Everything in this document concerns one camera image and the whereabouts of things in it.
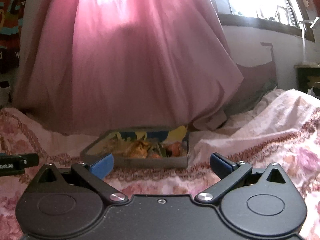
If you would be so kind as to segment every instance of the colorful painting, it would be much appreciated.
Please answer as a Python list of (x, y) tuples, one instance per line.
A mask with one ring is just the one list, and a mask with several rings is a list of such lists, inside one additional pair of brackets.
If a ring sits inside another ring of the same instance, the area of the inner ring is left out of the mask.
[(26, 0), (0, 0), (0, 74), (19, 66)]

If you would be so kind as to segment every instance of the bed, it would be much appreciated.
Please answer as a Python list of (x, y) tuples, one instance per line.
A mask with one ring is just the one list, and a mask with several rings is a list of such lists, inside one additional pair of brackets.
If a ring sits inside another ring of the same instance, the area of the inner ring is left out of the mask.
[[(215, 132), (190, 135), (191, 155), (187, 169), (113, 170), (104, 181), (132, 194), (196, 195), (219, 178), (210, 170), (209, 156), (219, 152), (234, 162), (243, 160), (254, 167), (278, 162), (292, 179), (308, 207), (300, 232), (306, 240), (320, 239), (320, 101), (296, 90), (275, 89), (254, 109), (229, 117)], [(68, 167), (96, 137), (63, 136), (44, 130), (17, 109), (0, 111), (1, 152), (38, 152), (40, 165), (54, 162)], [(15, 219), (15, 205), (38, 167), (24, 175), (0, 178), (0, 239), (22, 236)]]

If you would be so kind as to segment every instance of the pink curtain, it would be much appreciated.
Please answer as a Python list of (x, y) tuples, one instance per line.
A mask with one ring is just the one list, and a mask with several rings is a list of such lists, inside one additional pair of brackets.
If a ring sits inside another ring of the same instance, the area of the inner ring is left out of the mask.
[(210, 0), (43, 0), (13, 104), (66, 134), (220, 124), (242, 79)]

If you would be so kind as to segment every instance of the box of toys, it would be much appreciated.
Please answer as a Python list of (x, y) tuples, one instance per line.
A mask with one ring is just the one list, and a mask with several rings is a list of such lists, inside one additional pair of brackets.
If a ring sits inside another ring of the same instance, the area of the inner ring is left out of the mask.
[(112, 153), (115, 167), (137, 169), (186, 168), (188, 128), (133, 129), (107, 132), (81, 152), (88, 160)]

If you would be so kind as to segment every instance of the window sill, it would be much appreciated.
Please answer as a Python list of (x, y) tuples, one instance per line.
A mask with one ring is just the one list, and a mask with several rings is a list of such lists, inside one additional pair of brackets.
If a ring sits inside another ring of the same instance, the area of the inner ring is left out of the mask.
[[(300, 28), (285, 25), (279, 22), (232, 14), (218, 14), (218, 17), (221, 25), (223, 26), (252, 27), (261, 30), (268, 30), (302, 37), (302, 30)], [(315, 37), (313, 35), (313, 31), (310, 29), (310, 25), (307, 26), (306, 39), (308, 41), (315, 42)]]

